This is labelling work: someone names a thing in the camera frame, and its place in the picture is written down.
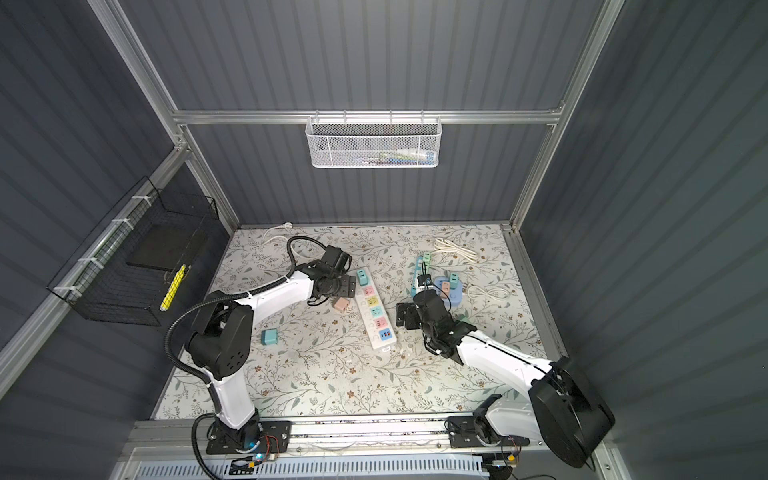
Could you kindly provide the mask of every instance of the dark gray wall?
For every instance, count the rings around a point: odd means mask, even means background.
[[[173,146],[86,2],[0,2],[0,347]]]
[[[125,2],[181,109],[557,107],[598,0]],[[545,127],[446,126],[435,169],[319,170],[301,127],[192,127],[242,223],[505,220]]]
[[[640,480],[764,476],[767,19],[628,2],[522,228]]]
[[[172,144],[85,1],[0,2],[0,111],[4,346]],[[185,167],[167,188],[200,194]],[[174,309],[204,295],[227,240],[209,238]],[[170,372],[163,334],[67,315],[0,401],[0,477],[106,478]]]
[[[557,107],[600,2],[124,2],[178,107]]]
[[[191,127],[240,222],[508,220],[547,127],[446,125],[436,168],[315,168],[300,126]]]

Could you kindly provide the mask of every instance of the yellow connector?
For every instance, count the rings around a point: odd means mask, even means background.
[[[176,276],[174,276],[174,281],[170,283],[170,286],[168,287],[168,293],[165,294],[165,298],[163,298],[163,303],[160,304],[160,311],[165,312],[170,308],[170,303],[174,301],[174,297],[176,296],[177,290],[179,290],[179,285],[181,284],[181,280],[184,279],[184,274],[187,272],[187,266],[182,265],[178,272],[176,272]]]

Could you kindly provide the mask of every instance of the white mesh basket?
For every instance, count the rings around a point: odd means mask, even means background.
[[[437,167],[440,121],[411,124],[323,123],[310,118],[306,139],[318,168]]]

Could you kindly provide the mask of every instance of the floral tablecloth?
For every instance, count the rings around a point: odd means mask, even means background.
[[[262,245],[263,234],[264,230],[235,233],[215,290],[243,291],[287,270],[285,240]],[[273,230],[269,236],[277,234],[285,232]],[[499,226],[313,228],[293,229],[290,234],[341,247],[353,256],[353,270],[367,266],[392,323],[395,305],[410,298],[417,255],[434,250],[436,237],[468,247],[479,254],[477,263],[437,253],[432,275],[456,272],[465,288],[503,286],[511,296],[499,302],[465,294],[452,313],[525,353],[545,354]],[[306,255],[318,252],[308,242],[294,245]],[[260,331],[270,328],[278,330],[278,343],[263,346]],[[474,409],[492,393],[517,398],[516,392],[483,372],[426,352],[419,330],[396,328],[398,342],[392,351],[374,352],[354,300],[344,313],[329,302],[318,307],[297,303],[253,330],[246,381],[262,416],[455,412]],[[191,363],[186,353],[182,360]],[[213,405],[202,382],[176,370],[155,418],[193,418],[210,411]]]

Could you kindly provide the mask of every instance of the power strip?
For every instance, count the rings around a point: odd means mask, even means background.
[[[395,329],[389,322],[370,271],[364,267],[357,270],[356,275],[359,288],[355,290],[355,300],[360,309],[362,322],[366,325],[371,346],[376,352],[388,352],[392,345],[397,343]]]

